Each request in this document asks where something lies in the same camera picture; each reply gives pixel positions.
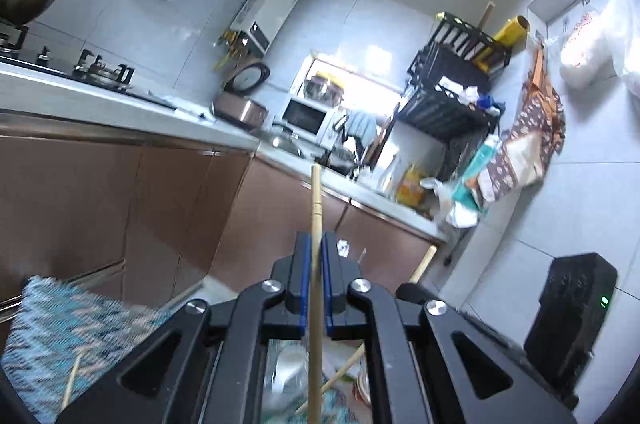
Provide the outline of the long right bamboo chopstick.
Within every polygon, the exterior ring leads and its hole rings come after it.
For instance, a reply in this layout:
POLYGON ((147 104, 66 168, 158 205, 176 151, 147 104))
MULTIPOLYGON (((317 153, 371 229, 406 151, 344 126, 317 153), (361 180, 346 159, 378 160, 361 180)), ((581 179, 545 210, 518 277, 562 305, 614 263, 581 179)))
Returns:
POLYGON ((427 251, 424 253, 422 260, 416 267, 416 270, 414 270, 413 274, 411 274, 411 277, 409 279, 410 283, 418 283, 421 280, 422 275, 425 273, 428 266, 430 266, 430 263, 435 257, 437 251, 438 247, 435 245, 431 245, 429 248, 427 248, 427 251))

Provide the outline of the short middle bamboo chopstick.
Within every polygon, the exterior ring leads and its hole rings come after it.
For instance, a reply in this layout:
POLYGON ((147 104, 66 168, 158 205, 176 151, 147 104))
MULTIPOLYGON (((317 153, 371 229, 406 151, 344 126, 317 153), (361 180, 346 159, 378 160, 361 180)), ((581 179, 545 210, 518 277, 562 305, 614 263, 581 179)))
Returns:
POLYGON ((323 396, 330 390, 348 371, 358 363, 366 353, 366 347, 361 344, 355 352, 347 359, 347 361, 322 385, 320 388, 320 396, 323 396))

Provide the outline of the clear plastic utensil holder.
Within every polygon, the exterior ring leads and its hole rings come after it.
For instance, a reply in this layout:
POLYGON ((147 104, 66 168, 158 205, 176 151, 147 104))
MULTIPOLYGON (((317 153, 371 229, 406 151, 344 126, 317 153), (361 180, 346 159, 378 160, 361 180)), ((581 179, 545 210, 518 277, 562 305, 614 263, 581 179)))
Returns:
POLYGON ((270 340, 262 391, 262 423, 307 423, 310 396, 320 397, 321 423, 373 421, 367 361, 361 346, 322 340, 318 360, 307 340, 270 340))

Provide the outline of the yellow bottle on counter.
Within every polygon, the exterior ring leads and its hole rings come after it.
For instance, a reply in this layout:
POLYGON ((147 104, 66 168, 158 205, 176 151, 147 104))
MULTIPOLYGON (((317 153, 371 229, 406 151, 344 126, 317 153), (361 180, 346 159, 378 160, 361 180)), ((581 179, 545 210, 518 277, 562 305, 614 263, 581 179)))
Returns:
POLYGON ((420 181, 426 177, 424 171, 416 164, 411 164, 398 184, 396 201, 408 207, 418 207, 425 195, 425 189, 420 181))

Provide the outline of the zigzag knit table mat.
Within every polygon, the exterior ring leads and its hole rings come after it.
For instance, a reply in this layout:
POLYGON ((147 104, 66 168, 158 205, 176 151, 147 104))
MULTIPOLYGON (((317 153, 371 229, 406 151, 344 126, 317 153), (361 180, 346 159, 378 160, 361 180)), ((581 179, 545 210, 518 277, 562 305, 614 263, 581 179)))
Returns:
POLYGON ((77 352, 81 359, 70 402, 170 318, 162 309, 127 305, 52 277, 23 288, 1 366, 26 408, 53 423, 77 352))

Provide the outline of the brown patterned apron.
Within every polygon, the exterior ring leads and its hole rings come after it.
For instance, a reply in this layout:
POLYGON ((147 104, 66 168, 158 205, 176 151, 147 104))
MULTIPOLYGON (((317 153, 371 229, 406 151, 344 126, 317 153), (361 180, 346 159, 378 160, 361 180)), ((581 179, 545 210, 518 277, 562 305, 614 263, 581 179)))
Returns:
POLYGON ((565 131, 564 107, 546 72, 540 46, 509 136, 475 177, 474 193, 480 205, 544 180, 552 156, 562 152, 565 131))

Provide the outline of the white microwave oven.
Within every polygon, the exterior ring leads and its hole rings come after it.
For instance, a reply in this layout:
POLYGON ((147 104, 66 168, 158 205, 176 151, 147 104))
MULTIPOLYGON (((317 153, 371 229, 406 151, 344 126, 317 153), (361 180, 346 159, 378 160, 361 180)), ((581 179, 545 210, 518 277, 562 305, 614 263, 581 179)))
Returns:
POLYGON ((291 129, 299 138, 318 143, 333 113, 328 106, 289 94, 274 121, 291 129))

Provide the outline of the copper rice cooker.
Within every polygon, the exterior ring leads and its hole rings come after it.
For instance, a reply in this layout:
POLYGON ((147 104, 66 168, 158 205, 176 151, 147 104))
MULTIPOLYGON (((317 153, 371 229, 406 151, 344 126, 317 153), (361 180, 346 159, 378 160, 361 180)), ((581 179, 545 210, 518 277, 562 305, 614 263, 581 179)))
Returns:
POLYGON ((250 94, 262 87, 270 74, 269 67, 258 60, 233 69, 212 103, 213 114, 247 130, 262 128, 268 109, 250 98, 250 94))

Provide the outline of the white plastic bag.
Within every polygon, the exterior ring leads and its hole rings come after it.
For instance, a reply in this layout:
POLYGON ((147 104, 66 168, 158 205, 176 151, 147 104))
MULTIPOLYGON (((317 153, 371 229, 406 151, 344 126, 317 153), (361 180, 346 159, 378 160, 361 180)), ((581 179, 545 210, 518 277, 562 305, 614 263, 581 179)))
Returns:
POLYGON ((639 0, 608 0, 601 13, 586 13, 560 52, 560 75, 572 89, 589 86, 606 64, 639 98, 639 0))

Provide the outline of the yellow foil roll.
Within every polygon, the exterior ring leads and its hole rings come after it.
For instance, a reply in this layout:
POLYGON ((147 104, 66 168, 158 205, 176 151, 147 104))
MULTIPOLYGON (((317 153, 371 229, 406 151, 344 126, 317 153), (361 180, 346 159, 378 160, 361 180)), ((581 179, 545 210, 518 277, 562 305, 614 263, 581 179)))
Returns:
MULTIPOLYGON (((506 49, 511 49, 527 36, 529 29, 528 19, 523 15, 517 15, 504 23, 499 32, 495 34, 494 39, 496 43, 505 46, 506 49)), ((483 72, 488 72, 492 65, 490 59, 495 53, 496 50, 494 48, 484 49, 475 60, 475 65, 483 72)))

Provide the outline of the black gas stove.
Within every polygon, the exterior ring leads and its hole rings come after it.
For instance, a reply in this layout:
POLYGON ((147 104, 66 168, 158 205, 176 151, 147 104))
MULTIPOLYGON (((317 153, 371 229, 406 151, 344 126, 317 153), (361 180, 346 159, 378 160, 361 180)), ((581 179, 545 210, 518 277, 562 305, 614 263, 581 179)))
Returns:
POLYGON ((107 66, 101 55, 94 55, 87 49, 82 50, 77 62, 72 64, 52 56, 46 46, 40 51, 16 50, 2 46, 1 62, 39 70, 48 75, 81 82, 81 84, 128 95, 131 98, 175 110, 175 106, 170 102, 132 83, 133 67, 126 64, 107 66))

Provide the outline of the black wall storage rack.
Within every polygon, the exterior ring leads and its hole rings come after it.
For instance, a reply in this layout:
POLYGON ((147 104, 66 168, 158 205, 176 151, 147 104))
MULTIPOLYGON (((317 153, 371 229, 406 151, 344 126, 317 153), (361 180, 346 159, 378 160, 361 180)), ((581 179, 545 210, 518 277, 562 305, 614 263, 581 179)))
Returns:
POLYGON ((510 48, 449 12, 435 16, 431 38, 409 68, 398 121, 445 145, 436 177, 460 173, 482 140, 495 132, 506 106, 491 92, 491 73, 509 65, 510 48))

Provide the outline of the white wall water heater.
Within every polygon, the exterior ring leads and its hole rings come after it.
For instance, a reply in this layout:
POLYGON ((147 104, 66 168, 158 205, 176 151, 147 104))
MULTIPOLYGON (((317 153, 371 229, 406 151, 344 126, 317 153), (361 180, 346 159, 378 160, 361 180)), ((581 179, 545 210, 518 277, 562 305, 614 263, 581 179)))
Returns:
POLYGON ((246 0, 230 25, 250 55, 262 58, 298 0, 246 0))

